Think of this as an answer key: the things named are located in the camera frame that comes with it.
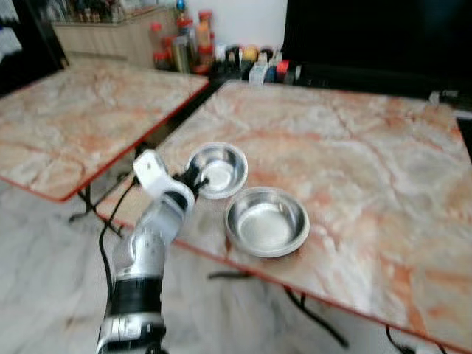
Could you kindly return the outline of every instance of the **white wall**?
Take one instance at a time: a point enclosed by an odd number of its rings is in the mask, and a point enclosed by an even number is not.
[[[213,10],[216,41],[280,48],[285,34],[287,0],[187,0],[189,14]]]

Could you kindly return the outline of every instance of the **black monitor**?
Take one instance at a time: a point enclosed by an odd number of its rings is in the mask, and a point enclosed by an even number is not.
[[[472,91],[472,1],[288,0],[282,50],[320,82]]]

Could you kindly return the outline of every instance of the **black screen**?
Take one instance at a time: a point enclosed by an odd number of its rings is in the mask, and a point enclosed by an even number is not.
[[[284,58],[472,81],[471,0],[288,0]]]

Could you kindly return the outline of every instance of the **jar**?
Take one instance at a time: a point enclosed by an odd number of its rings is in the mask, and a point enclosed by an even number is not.
[[[207,22],[201,22],[196,28],[196,37],[198,47],[211,46],[210,31]]]
[[[167,56],[169,57],[169,63],[173,66],[173,58],[172,58],[172,41],[176,39],[176,35],[170,35],[168,37],[163,37],[162,39],[162,46],[164,47],[164,52],[167,52]]]
[[[199,65],[193,68],[193,73],[197,75],[208,75],[212,70],[211,66]]]
[[[208,28],[210,32],[212,31],[212,19],[213,19],[213,12],[211,10],[202,10],[198,13],[198,18],[200,19],[201,23],[208,24]]]
[[[200,46],[198,48],[198,56],[201,65],[211,66],[213,64],[213,46]]]
[[[172,66],[169,59],[169,53],[167,52],[154,53],[154,68],[157,70],[171,70]]]
[[[162,48],[162,25],[159,22],[152,22],[149,29],[149,39],[154,52],[163,52]]]
[[[178,18],[185,18],[188,15],[187,6],[184,0],[177,0],[176,3],[177,16]]]
[[[172,58],[179,72],[190,73],[193,62],[190,60],[189,39],[185,35],[176,37],[172,42]]]
[[[180,18],[177,20],[177,26],[178,35],[184,35],[189,40],[190,61],[194,63],[197,61],[197,44],[195,39],[195,28],[193,27],[193,20],[191,18]]]

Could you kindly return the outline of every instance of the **robotic arm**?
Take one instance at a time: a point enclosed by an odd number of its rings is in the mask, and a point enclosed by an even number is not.
[[[164,262],[170,244],[192,212],[198,188],[198,171],[188,170],[171,178],[164,162],[146,150],[134,171],[153,203],[139,219],[133,234],[112,254],[113,289],[100,327],[96,354],[166,353],[161,316]]]

